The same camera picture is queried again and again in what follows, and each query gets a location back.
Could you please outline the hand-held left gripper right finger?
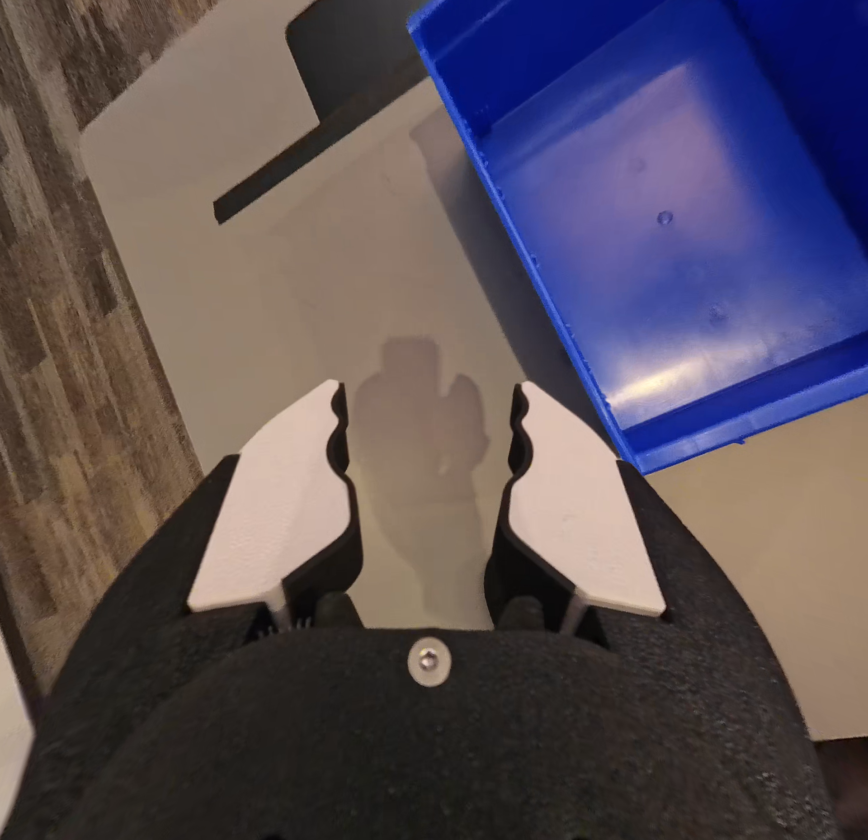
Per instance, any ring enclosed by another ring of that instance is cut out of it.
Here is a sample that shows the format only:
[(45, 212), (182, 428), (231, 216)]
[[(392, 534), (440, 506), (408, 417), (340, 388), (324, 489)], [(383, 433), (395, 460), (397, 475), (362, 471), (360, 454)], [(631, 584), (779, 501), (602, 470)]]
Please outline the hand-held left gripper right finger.
[(496, 628), (579, 633), (591, 611), (662, 619), (667, 603), (623, 481), (622, 462), (533, 382), (515, 385), (509, 478), (484, 570)]

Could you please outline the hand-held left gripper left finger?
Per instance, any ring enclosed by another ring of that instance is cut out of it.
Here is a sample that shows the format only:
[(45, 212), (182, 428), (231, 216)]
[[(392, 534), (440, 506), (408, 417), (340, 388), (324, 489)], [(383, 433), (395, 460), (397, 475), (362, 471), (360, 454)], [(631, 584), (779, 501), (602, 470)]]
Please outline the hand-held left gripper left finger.
[(188, 596), (193, 612), (263, 603), (313, 613), (353, 585), (363, 550), (347, 425), (344, 386), (329, 379), (241, 448)]

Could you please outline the blue plastic bin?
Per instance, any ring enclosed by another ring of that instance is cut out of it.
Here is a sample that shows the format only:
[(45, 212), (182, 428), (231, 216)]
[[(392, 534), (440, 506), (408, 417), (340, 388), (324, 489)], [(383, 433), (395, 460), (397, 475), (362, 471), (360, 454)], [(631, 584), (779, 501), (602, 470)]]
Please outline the blue plastic bin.
[(867, 0), (429, 0), (407, 23), (644, 475), (867, 390)]

